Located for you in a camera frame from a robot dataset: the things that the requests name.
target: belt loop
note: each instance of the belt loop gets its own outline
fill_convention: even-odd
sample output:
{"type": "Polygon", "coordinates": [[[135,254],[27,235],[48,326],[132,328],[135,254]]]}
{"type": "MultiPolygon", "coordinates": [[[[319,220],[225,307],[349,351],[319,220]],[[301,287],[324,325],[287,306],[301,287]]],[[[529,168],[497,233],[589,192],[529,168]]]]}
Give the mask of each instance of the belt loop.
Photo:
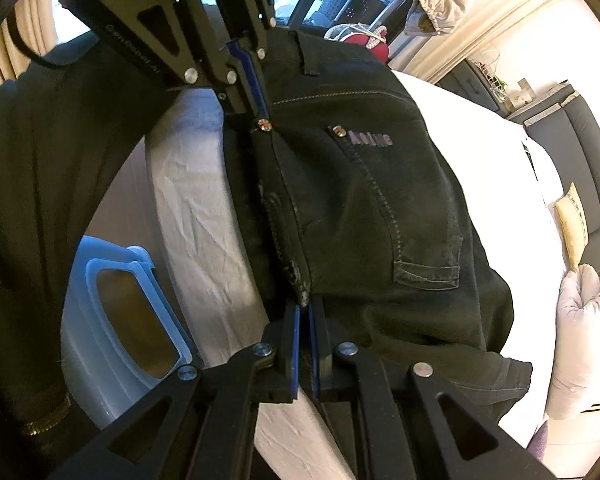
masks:
{"type": "Polygon", "coordinates": [[[298,44],[302,73],[311,76],[320,75],[320,72],[318,72],[318,60],[313,46],[306,40],[304,34],[298,33],[297,30],[290,30],[289,33],[293,35],[298,44]]]}

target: black jeans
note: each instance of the black jeans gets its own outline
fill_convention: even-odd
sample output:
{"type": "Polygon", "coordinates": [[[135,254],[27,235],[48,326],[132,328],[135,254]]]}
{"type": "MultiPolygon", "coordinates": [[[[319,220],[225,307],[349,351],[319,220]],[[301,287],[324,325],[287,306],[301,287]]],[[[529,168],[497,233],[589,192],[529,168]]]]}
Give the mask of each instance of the black jeans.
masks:
{"type": "Polygon", "coordinates": [[[256,280],[275,262],[262,256],[253,226],[264,222],[237,184],[245,176],[258,180],[300,303],[321,294],[353,341],[402,364],[431,363],[499,419],[528,390],[532,367],[497,353],[513,322],[509,287],[410,95],[366,49],[284,30],[270,32],[263,69],[273,130],[251,134],[255,174],[245,160],[229,164],[240,133],[225,132],[256,280]]]}
{"type": "MultiPolygon", "coordinates": [[[[0,86],[0,478],[34,478],[9,433],[60,406],[60,322],[80,239],[116,173],[176,97],[89,33],[0,86]]],[[[95,429],[74,404],[27,439],[53,467],[95,429]]]]}

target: jeans seam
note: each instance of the jeans seam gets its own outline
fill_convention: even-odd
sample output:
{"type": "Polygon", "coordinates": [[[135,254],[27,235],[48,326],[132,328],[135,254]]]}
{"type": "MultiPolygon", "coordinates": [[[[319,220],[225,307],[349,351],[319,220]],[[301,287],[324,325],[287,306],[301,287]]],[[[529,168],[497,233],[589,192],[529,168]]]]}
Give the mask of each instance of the jeans seam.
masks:
{"type": "Polygon", "coordinates": [[[460,389],[474,390],[476,392],[524,392],[528,390],[528,388],[483,388],[476,386],[466,386],[465,384],[457,383],[455,381],[451,382],[460,389]]]}
{"type": "Polygon", "coordinates": [[[401,101],[406,101],[403,96],[399,96],[392,92],[383,92],[380,90],[357,90],[357,91],[352,91],[352,92],[333,92],[330,94],[315,94],[315,95],[308,95],[308,96],[304,96],[304,97],[294,97],[291,99],[283,99],[282,101],[275,101],[273,103],[273,105],[283,105],[283,104],[294,103],[294,102],[298,102],[298,101],[306,101],[308,99],[319,99],[319,98],[324,98],[324,97],[338,97],[338,96],[347,96],[347,95],[366,95],[366,94],[386,95],[389,97],[393,97],[395,99],[400,99],[401,101]]]}
{"type": "MultiPolygon", "coordinates": [[[[431,269],[457,269],[457,267],[429,267],[431,269]]],[[[404,272],[405,274],[408,274],[409,276],[414,276],[415,278],[418,278],[419,280],[422,280],[423,282],[427,282],[427,283],[448,283],[450,280],[432,280],[430,278],[425,278],[424,276],[421,276],[419,274],[414,274],[413,272],[409,272],[408,270],[404,270],[404,269],[400,269],[402,272],[404,272]]]]}
{"type": "Polygon", "coordinates": [[[397,243],[394,244],[395,249],[396,249],[396,253],[397,253],[396,255],[397,255],[397,259],[401,261],[402,260],[402,235],[400,234],[400,228],[398,227],[398,221],[397,221],[397,219],[395,217],[395,214],[394,214],[393,210],[391,209],[391,206],[389,206],[389,203],[387,202],[387,199],[384,196],[384,193],[380,189],[380,186],[378,186],[378,182],[375,180],[374,176],[371,174],[371,172],[369,171],[368,167],[363,162],[363,160],[360,158],[360,156],[356,153],[356,151],[354,149],[350,149],[349,146],[347,146],[346,149],[349,150],[349,152],[356,159],[356,162],[362,168],[363,174],[365,175],[365,177],[371,183],[372,189],[376,192],[376,195],[380,199],[380,202],[382,203],[382,205],[384,206],[384,208],[386,209],[388,215],[391,218],[391,222],[394,225],[395,235],[396,235],[396,239],[397,239],[396,240],[397,243]]]}
{"type": "Polygon", "coordinates": [[[444,267],[441,267],[441,266],[429,266],[429,265],[423,265],[423,264],[414,264],[413,262],[405,262],[403,260],[400,260],[400,261],[395,262],[395,263],[396,264],[412,265],[412,266],[416,266],[416,267],[424,267],[426,269],[457,269],[459,267],[457,265],[444,266],[444,267]]]}
{"type": "Polygon", "coordinates": [[[276,164],[278,165],[278,170],[280,171],[280,179],[282,180],[282,185],[287,193],[287,195],[289,196],[289,202],[291,202],[291,206],[294,210],[294,219],[296,220],[296,229],[298,230],[298,242],[300,245],[300,248],[302,249],[302,256],[304,257],[304,262],[306,264],[306,268],[307,271],[309,273],[309,283],[304,283],[304,281],[302,280],[302,272],[299,270],[300,273],[300,281],[301,281],[301,286],[302,288],[304,288],[304,290],[306,291],[307,294],[310,294],[311,289],[312,289],[312,284],[314,282],[313,277],[312,277],[312,272],[311,272],[311,267],[309,265],[309,260],[307,259],[307,255],[306,255],[306,248],[304,246],[304,241],[302,240],[302,235],[301,235],[301,228],[300,228],[300,219],[298,218],[298,213],[297,211],[299,210],[296,207],[296,203],[294,202],[293,196],[291,195],[291,192],[289,191],[289,186],[288,183],[286,182],[286,178],[285,178],[285,172],[282,170],[282,165],[280,164],[280,160],[278,158],[278,152],[276,150],[276,145],[274,142],[274,137],[271,137],[271,151],[273,152],[273,156],[276,160],[276,164]]]}

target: white pillow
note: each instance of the white pillow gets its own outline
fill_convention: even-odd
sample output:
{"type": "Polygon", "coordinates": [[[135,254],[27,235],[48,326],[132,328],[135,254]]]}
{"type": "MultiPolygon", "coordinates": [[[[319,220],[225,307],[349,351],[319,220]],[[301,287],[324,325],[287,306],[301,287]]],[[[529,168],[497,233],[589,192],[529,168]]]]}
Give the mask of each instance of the white pillow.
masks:
{"type": "Polygon", "coordinates": [[[591,407],[600,384],[600,277],[581,265],[562,280],[546,413],[564,420],[591,407]]]}

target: rivet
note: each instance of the rivet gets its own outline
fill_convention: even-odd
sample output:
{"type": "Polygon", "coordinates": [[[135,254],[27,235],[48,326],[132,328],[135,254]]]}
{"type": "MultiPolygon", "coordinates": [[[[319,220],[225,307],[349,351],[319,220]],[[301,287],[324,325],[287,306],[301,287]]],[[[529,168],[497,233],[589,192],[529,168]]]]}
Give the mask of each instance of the rivet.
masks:
{"type": "Polygon", "coordinates": [[[340,352],[342,355],[351,357],[352,355],[358,353],[358,345],[350,342],[340,343],[338,345],[338,352],[340,352]]]}
{"type": "Polygon", "coordinates": [[[331,131],[337,136],[337,137],[344,137],[345,135],[347,135],[347,131],[338,124],[338,126],[334,126],[331,131]]]}
{"type": "Polygon", "coordinates": [[[192,381],[198,376],[198,370],[195,366],[184,365],[178,368],[178,378],[181,381],[192,381]]]}
{"type": "Polygon", "coordinates": [[[258,119],[258,127],[263,132],[270,132],[273,129],[271,121],[268,119],[258,119]]]}
{"type": "Polygon", "coordinates": [[[190,85],[193,85],[193,83],[195,83],[197,80],[198,80],[198,71],[193,67],[187,68],[184,73],[184,81],[186,81],[190,85]]]}
{"type": "Polygon", "coordinates": [[[431,377],[433,375],[433,366],[429,363],[416,363],[413,365],[413,373],[418,377],[431,377]]]}
{"type": "Polygon", "coordinates": [[[253,353],[259,357],[266,357],[273,353],[273,347],[269,343],[256,343],[253,345],[253,353]]]}

